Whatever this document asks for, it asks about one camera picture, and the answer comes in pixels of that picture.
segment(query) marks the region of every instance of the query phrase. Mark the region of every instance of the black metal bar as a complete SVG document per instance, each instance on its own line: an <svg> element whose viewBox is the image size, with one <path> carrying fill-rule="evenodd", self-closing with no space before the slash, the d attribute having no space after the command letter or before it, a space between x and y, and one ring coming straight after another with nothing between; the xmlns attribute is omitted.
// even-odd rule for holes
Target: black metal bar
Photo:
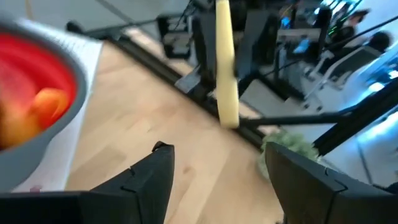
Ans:
<svg viewBox="0 0 398 224"><path fill-rule="evenodd" d="M185 94L175 86L175 82L182 78L181 74L163 63L163 61L142 48L139 44L135 43L128 36L124 34L120 34L119 36L122 38L116 39L114 37L108 37L108 41L130 55L139 63L143 64L143 66L147 67L153 74L163 79L169 85L174 86L177 91L194 101L198 106L218 119L218 111L214 99L209 98L208 100L203 101L203 99L199 99L195 97L195 95ZM262 139L265 136L264 133L256 128L248 126L240 126L239 128L234 129L234 131L250 142L254 147L256 147L256 149L260 150Z"/></svg>
<svg viewBox="0 0 398 224"><path fill-rule="evenodd" d="M346 120L340 115L308 115L280 118L241 119L241 124L247 126L261 125L298 125L298 124L335 124Z"/></svg>
<svg viewBox="0 0 398 224"><path fill-rule="evenodd" d="M361 102L361 106L353 110L349 123L341 121L321 135L314 145L321 155L325 155L343 144L350 137L363 130L366 126L380 118L398 105L398 79L394 79L382 90Z"/></svg>
<svg viewBox="0 0 398 224"><path fill-rule="evenodd" d="M300 125L300 124L335 124L347 122L347 118L361 104L350 106L338 112L322 113L319 115L285 116L276 118L242 118L240 123L247 126L267 125Z"/></svg>

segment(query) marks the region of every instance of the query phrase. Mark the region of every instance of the white paper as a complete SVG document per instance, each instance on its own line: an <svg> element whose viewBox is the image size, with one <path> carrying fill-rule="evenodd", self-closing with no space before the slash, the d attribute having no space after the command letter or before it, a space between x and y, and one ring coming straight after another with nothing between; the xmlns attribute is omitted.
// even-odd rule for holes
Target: white paper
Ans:
<svg viewBox="0 0 398 224"><path fill-rule="evenodd" d="M101 41L80 37L27 20L20 20L18 23L46 36L71 52L85 70L88 92L91 92L102 48ZM87 101L88 97L72 122L53 138L38 168L24 183L16 187L14 192L64 190L75 155Z"/></svg>

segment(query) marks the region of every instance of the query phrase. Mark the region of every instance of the orange fruit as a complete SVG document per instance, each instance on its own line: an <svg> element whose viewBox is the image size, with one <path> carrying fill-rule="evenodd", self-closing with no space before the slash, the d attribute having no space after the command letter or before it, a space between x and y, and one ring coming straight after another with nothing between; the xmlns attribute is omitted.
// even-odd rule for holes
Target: orange fruit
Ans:
<svg viewBox="0 0 398 224"><path fill-rule="evenodd" d="M53 125L68 109L69 98L63 90L43 88L33 100L32 111L37 115L40 127Z"/></svg>
<svg viewBox="0 0 398 224"><path fill-rule="evenodd" d="M41 132L42 129L34 114L16 116L4 113L0 120L0 147L6 149L18 146Z"/></svg>

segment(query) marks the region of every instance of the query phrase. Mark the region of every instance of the foam cylinder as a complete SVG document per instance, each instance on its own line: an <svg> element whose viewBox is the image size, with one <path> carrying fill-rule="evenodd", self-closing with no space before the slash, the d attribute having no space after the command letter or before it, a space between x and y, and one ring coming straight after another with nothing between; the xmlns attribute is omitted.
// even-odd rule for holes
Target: foam cylinder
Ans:
<svg viewBox="0 0 398 224"><path fill-rule="evenodd" d="M220 124L239 126L238 81L234 76L234 41L228 0L216 2L216 98Z"/></svg>

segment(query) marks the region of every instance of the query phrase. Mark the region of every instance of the gray bowl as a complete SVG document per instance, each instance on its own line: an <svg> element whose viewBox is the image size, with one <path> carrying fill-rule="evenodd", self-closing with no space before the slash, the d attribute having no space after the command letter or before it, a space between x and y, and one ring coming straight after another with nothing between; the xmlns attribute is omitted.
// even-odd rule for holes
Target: gray bowl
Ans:
<svg viewBox="0 0 398 224"><path fill-rule="evenodd" d="M23 145L0 152L0 192L9 192L23 183L40 164L49 142L77 115L86 98L87 84L80 65L60 46L23 28L12 19L0 18L0 32L29 39L58 56L68 66L76 81L76 98L69 110L51 127Z"/></svg>

